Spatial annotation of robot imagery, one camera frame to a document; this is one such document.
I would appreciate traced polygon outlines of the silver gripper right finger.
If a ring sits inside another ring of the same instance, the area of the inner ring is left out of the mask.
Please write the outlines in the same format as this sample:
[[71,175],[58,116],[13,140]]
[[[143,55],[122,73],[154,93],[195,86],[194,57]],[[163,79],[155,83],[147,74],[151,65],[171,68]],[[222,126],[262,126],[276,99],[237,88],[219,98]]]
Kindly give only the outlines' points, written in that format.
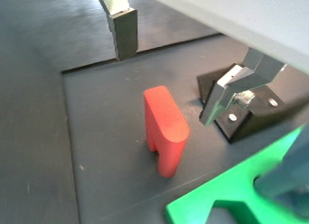
[[201,122],[209,126],[234,103],[246,107],[254,98],[253,89],[272,82],[285,67],[284,62],[250,48],[242,64],[233,64],[215,82],[203,106]]

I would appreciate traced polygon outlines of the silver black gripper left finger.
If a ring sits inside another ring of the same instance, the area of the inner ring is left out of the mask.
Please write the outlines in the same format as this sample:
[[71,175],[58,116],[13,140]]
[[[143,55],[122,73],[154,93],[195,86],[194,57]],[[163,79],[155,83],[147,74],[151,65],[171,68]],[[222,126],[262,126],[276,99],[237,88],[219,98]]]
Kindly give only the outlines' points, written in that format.
[[138,51],[138,11],[129,0],[99,0],[106,11],[108,29],[114,36],[115,54],[119,61]]

